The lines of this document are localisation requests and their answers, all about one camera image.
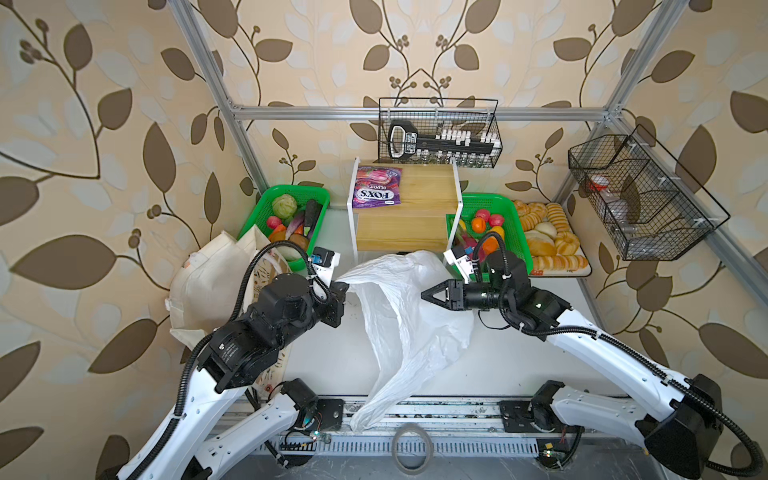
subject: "white tabletop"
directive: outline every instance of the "white tabletop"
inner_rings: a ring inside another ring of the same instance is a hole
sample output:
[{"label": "white tabletop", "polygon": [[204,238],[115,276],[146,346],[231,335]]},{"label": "white tabletop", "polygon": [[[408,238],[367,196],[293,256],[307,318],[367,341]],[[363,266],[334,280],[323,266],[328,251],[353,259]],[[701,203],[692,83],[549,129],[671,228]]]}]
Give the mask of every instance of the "white tabletop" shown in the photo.
[{"label": "white tabletop", "polygon": [[[326,213],[317,245],[342,254],[334,273],[352,266],[349,221],[344,210]],[[362,253],[360,262],[374,256]],[[568,301],[588,319],[587,302],[576,279],[534,278],[531,283]],[[498,312],[484,312],[490,326],[503,326]],[[300,377],[319,395],[368,395],[379,374],[365,330],[357,296],[347,296],[341,326],[321,324],[293,343],[286,378]],[[475,314],[472,341],[461,358],[427,382],[417,395],[530,396],[547,380],[560,380],[576,389],[618,395],[622,391],[590,366],[548,342],[513,329],[486,329]]]}]

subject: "green cabbage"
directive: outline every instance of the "green cabbage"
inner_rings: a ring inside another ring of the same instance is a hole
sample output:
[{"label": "green cabbage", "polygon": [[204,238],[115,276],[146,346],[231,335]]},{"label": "green cabbage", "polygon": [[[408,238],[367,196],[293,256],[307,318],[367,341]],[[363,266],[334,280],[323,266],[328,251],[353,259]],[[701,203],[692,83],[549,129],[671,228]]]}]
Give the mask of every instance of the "green cabbage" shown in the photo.
[{"label": "green cabbage", "polygon": [[283,220],[296,213],[296,209],[296,199],[289,194],[280,195],[272,202],[272,211]]}]

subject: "black wire basket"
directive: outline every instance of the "black wire basket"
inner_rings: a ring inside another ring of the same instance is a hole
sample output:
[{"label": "black wire basket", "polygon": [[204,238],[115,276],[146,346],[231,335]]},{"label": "black wire basket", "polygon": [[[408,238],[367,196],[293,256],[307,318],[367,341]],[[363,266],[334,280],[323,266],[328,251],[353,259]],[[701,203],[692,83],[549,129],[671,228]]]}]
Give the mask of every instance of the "black wire basket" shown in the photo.
[{"label": "black wire basket", "polygon": [[497,100],[379,99],[379,163],[493,168],[502,154]]},{"label": "black wire basket", "polygon": [[[656,146],[671,171],[652,158]],[[623,260],[676,260],[730,218],[642,125],[630,135],[603,135],[572,147],[568,168]]]}]

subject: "green basket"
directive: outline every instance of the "green basket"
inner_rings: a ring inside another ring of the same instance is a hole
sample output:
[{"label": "green basket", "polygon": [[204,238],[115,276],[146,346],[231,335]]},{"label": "green basket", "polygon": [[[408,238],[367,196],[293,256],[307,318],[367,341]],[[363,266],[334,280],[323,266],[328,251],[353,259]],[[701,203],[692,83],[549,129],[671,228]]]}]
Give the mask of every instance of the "green basket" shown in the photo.
[{"label": "green basket", "polygon": [[[238,235],[237,238],[239,239],[245,235],[245,233],[250,230],[254,224],[259,227],[261,233],[268,237],[270,233],[272,233],[272,230],[266,226],[266,219],[275,214],[272,211],[272,201],[283,194],[289,194],[291,197],[295,198],[296,204],[298,204],[300,209],[305,207],[306,202],[312,199],[317,200],[317,203],[322,206],[322,209],[320,210],[320,216],[317,217],[315,232],[312,234],[312,239],[310,240],[310,246],[306,249],[306,254],[312,255],[312,251],[315,249],[315,242],[319,236],[320,227],[323,225],[323,218],[326,216],[326,210],[328,210],[328,205],[331,201],[331,196],[328,193],[328,190],[325,188],[305,187],[303,185],[276,185],[275,187],[270,188],[262,194],[261,200],[259,200],[256,208],[253,209],[253,212],[251,213],[250,217],[248,217],[248,220],[246,221],[243,229],[240,231],[240,235]],[[306,268],[306,265],[304,265],[304,260],[302,259],[288,262],[288,266],[290,266],[290,269],[294,272],[298,272]]]},{"label": "green basket", "polygon": [[[507,250],[510,250],[518,258],[522,258],[525,261],[525,266],[528,267],[528,274],[533,270],[533,259],[531,258],[531,251],[528,249],[528,242],[525,240],[525,232],[520,224],[520,217],[518,217],[518,211],[515,209],[515,204],[507,197],[494,194],[462,194],[464,200],[464,207],[462,208],[462,220],[467,224],[467,232],[475,240],[480,240],[480,237],[490,231],[490,227],[485,229],[484,233],[475,233],[472,231],[470,223],[475,218],[475,212],[481,208],[485,208],[491,214],[500,214],[504,217],[504,243],[507,246]],[[445,223],[448,226],[448,233],[451,233],[451,227],[453,226],[453,217],[455,215],[446,215]],[[458,275],[458,269],[454,266],[453,270]],[[482,278],[484,282],[488,282],[488,274],[483,273]]]}]

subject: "purple snack bag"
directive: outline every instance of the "purple snack bag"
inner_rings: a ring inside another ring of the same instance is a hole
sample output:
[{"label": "purple snack bag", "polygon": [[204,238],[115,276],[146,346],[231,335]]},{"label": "purple snack bag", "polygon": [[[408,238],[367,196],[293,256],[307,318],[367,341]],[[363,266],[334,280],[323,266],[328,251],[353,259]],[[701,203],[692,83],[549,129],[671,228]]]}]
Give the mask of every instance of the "purple snack bag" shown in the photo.
[{"label": "purple snack bag", "polygon": [[353,208],[386,207],[400,203],[401,168],[359,167]]}]

